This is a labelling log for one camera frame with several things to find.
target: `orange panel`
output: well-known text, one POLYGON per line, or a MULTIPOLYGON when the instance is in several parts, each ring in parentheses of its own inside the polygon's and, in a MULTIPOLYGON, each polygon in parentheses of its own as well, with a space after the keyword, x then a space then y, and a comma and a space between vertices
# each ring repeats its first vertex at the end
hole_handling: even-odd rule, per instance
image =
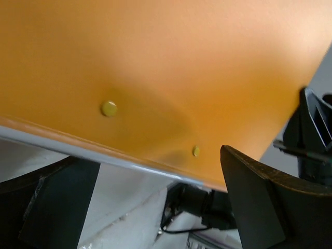
POLYGON ((1 1, 0 125, 222 189, 220 147, 259 159, 328 49, 331 13, 330 0, 1 1))

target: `yellow rivet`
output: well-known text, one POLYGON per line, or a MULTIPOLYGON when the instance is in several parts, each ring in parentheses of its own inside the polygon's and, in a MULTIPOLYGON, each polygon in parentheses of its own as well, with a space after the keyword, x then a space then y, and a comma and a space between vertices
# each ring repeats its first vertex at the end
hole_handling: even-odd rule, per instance
POLYGON ((199 156, 199 153, 200 153, 200 148, 198 146, 195 146, 193 149, 192 149, 192 154, 197 157, 199 156))
POLYGON ((112 101, 105 101, 102 104, 101 111, 106 117, 112 117, 116 114, 118 107, 112 101))

